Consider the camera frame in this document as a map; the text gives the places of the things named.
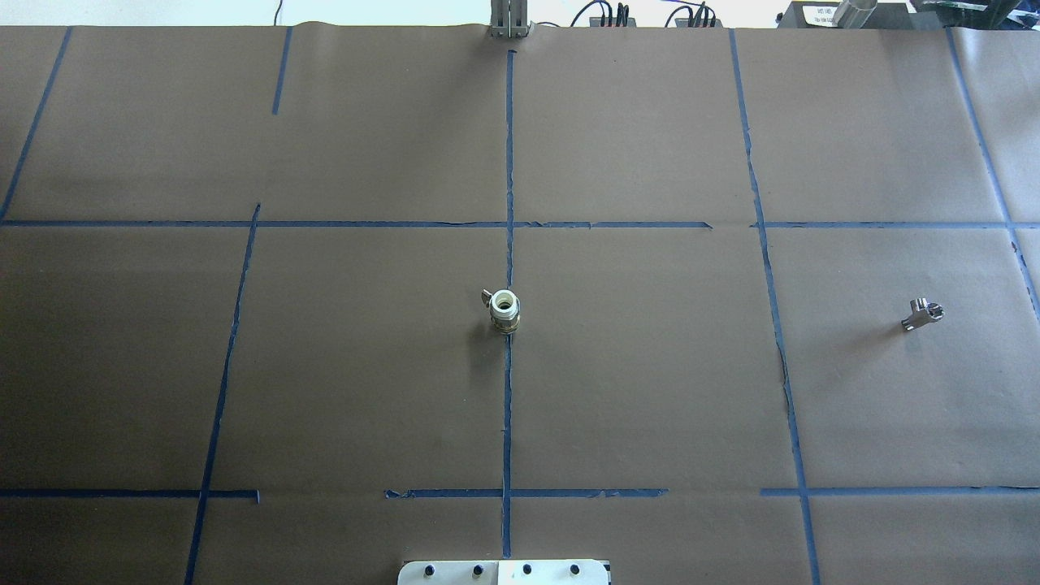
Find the white wall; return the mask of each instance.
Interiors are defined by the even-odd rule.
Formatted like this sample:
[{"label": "white wall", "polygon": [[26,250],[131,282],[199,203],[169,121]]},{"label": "white wall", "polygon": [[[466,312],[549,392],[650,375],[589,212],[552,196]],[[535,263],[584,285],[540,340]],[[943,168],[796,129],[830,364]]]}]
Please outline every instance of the white wall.
[{"label": "white wall", "polygon": [[[586,1],[529,0],[528,17],[566,26]],[[659,0],[626,3],[640,26],[664,25],[678,6]],[[277,4],[277,0],[0,0],[0,25],[269,25]],[[788,0],[709,1],[726,26],[754,28],[776,26],[776,14],[787,4]],[[487,24],[490,14],[489,0],[284,0],[279,24]],[[594,7],[586,16],[598,14]]]}]

